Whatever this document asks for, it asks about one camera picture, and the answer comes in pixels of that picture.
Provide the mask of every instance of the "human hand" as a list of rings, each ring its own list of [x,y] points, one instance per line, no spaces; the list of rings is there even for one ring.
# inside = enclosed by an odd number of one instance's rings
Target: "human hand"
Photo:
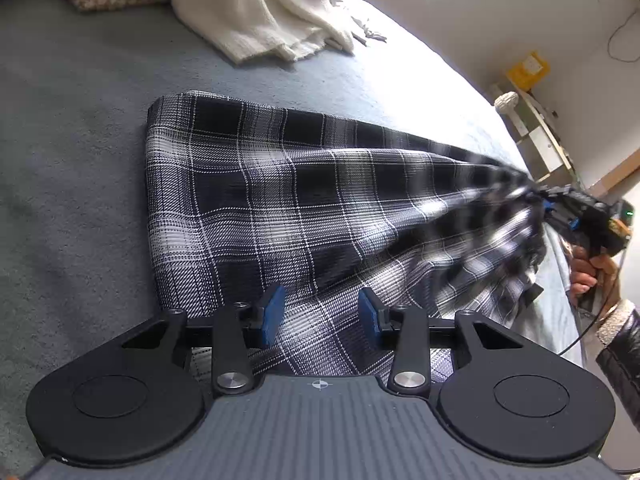
[[[600,282],[596,278],[598,270],[602,270]],[[577,306],[578,298],[595,285],[602,288],[602,300],[607,301],[600,314],[601,318],[605,317],[612,307],[620,301],[620,280],[617,279],[618,265],[608,254],[601,254],[589,259],[589,255],[583,247],[574,246],[571,271],[569,301],[573,306]]]

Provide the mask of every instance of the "black jacket sleeve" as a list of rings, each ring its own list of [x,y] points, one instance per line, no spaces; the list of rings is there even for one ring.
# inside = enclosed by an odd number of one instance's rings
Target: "black jacket sleeve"
[[[604,325],[598,330],[605,347],[596,362],[640,431],[640,315],[633,307],[622,314],[612,320],[617,326],[610,325],[608,335]]]

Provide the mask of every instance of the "crosshair marking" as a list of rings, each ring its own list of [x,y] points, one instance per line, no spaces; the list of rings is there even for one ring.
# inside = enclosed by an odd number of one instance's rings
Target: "crosshair marking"
[[[307,383],[307,384],[311,384],[314,388],[317,388],[318,390],[322,390],[323,388],[327,388],[328,386],[332,386],[331,383],[328,383],[324,379],[316,379],[312,383]]]

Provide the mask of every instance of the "mattress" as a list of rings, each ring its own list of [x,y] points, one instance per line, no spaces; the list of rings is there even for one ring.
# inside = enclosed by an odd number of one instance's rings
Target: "mattress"
[[[169,6],[80,14],[66,0],[0,0],[0,474],[40,459],[24,418],[30,388],[158,311],[144,181],[158,96],[197,89],[335,114],[525,169],[469,83],[382,13],[350,4],[386,43],[236,67]],[[556,235],[546,242],[545,291],[515,326],[559,350],[577,331]],[[568,357],[579,363],[580,349]]]

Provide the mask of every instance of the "yellow box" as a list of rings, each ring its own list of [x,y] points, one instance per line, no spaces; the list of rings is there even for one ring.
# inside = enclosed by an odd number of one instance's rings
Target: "yellow box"
[[[537,52],[532,52],[523,61],[511,68],[507,72],[507,76],[518,88],[528,92],[548,72],[549,63],[542,59]]]

